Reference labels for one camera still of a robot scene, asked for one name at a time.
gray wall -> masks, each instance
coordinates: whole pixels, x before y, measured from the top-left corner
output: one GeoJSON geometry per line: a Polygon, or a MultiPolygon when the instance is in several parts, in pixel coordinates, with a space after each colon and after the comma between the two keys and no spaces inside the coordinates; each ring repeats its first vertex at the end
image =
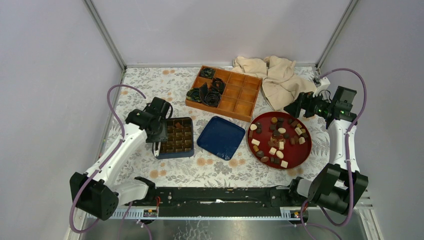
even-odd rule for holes
{"type": "Polygon", "coordinates": [[[83,1],[1,1],[0,239],[63,239],[119,80],[83,1]]]}
{"type": "Polygon", "coordinates": [[[349,0],[94,0],[124,61],[226,64],[277,55],[315,63],[349,0]]]}
{"type": "MultiPolygon", "coordinates": [[[[386,240],[422,239],[424,1],[362,0],[324,64],[323,72],[352,68],[367,83],[368,101],[355,138],[361,172],[386,240]]],[[[332,73],[360,92],[352,73],[332,73]]]]}

beige cloth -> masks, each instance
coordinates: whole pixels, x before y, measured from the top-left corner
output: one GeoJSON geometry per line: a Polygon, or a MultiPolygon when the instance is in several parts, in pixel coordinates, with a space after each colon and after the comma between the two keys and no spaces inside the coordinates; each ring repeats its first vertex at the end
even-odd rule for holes
{"type": "Polygon", "coordinates": [[[315,92],[317,89],[311,81],[295,74],[296,61],[269,56],[264,60],[238,56],[233,61],[236,73],[262,78],[262,91],[269,105],[275,111],[291,104],[302,92],[315,92]]]}

red round tray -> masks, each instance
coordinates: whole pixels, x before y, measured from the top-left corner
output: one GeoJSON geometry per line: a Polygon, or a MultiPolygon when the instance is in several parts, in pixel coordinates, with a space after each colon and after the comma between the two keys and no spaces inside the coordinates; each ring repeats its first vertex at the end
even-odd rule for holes
{"type": "MultiPolygon", "coordinates": [[[[299,119],[294,118],[290,114],[287,114],[287,113],[284,113],[284,112],[270,111],[270,112],[266,112],[262,115],[259,115],[250,124],[254,124],[254,123],[257,123],[257,122],[262,124],[262,133],[257,134],[256,130],[254,130],[252,138],[260,141],[259,150],[261,150],[265,153],[265,157],[270,158],[270,160],[268,160],[267,162],[263,162],[263,164],[266,164],[266,165],[273,167],[273,168],[276,168],[276,169],[292,169],[292,168],[295,168],[295,167],[299,166],[300,164],[302,164],[306,160],[306,158],[308,158],[309,153],[311,152],[311,148],[312,148],[311,135],[309,134],[308,129],[305,127],[305,125],[299,119]],[[288,133],[290,135],[290,137],[288,139],[286,139],[286,143],[284,145],[284,150],[282,150],[282,153],[284,154],[284,158],[282,160],[288,162],[287,168],[284,168],[284,167],[280,166],[279,164],[275,164],[275,163],[271,162],[271,157],[274,157],[274,158],[277,157],[276,155],[273,156],[269,153],[271,147],[268,145],[268,141],[270,141],[271,137],[273,136],[273,132],[270,130],[270,125],[272,124],[271,118],[273,118],[273,117],[284,118],[284,122],[283,122],[282,127],[285,128],[286,133],[288,133]],[[302,125],[302,128],[306,130],[306,133],[309,137],[305,138],[306,142],[304,144],[299,144],[299,143],[296,143],[295,145],[290,144],[290,138],[294,137],[295,135],[298,136],[298,134],[295,132],[295,127],[292,127],[289,124],[289,119],[293,119],[293,121],[294,120],[298,121],[300,123],[300,125],[302,125]]],[[[248,129],[247,129],[247,134],[246,134],[247,144],[249,145],[250,151],[253,153],[253,155],[259,161],[261,161],[261,159],[256,156],[256,152],[253,150],[252,138],[249,138],[250,132],[251,132],[251,130],[250,130],[250,125],[249,125],[248,129]]],[[[283,135],[281,135],[279,137],[274,137],[274,138],[280,140],[280,139],[283,139],[283,135]]]]}

floral tablecloth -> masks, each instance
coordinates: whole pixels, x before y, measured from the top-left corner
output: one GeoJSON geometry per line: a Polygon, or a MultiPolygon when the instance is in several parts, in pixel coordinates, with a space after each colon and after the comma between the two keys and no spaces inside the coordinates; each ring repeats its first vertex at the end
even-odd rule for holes
{"type": "MultiPolygon", "coordinates": [[[[160,97],[170,102],[174,108],[173,118],[190,117],[193,120],[194,142],[213,116],[220,116],[247,129],[248,122],[186,106],[186,93],[199,70],[199,67],[128,68],[123,83],[140,89],[147,101],[160,97]]],[[[314,75],[312,67],[296,67],[295,72],[308,80],[314,75]]],[[[139,93],[124,87],[120,92],[116,112],[124,120],[130,111],[143,109],[146,103],[139,93]]],[[[260,93],[253,118],[270,111],[272,108],[260,93]]],[[[329,135],[323,118],[304,118],[302,115],[299,119],[310,132],[312,151],[307,160],[296,168],[282,170],[263,164],[251,153],[245,138],[229,161],[212,155],[196,144],[192,157],[158,160],[152,154],[152,145],[142,144],[126,162],[116,183],[138,176],[155,182],[159,187],[271,187],[288,185],[297,176],[313,180],[329,161],[329,135]]],[[[115,120],[110,127],[106,148],[120,134],[115,120]]]]}

blue square plate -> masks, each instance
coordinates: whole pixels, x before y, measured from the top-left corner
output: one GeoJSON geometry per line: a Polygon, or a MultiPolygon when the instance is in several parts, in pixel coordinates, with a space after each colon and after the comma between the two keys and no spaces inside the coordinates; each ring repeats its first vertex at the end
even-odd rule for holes
{"type": "Polygon", "coordinates": [[[204,127],[197,139],[197,145],[226,161],[239,148],[246,131],[236,124],[214,116],[204,127]]]}

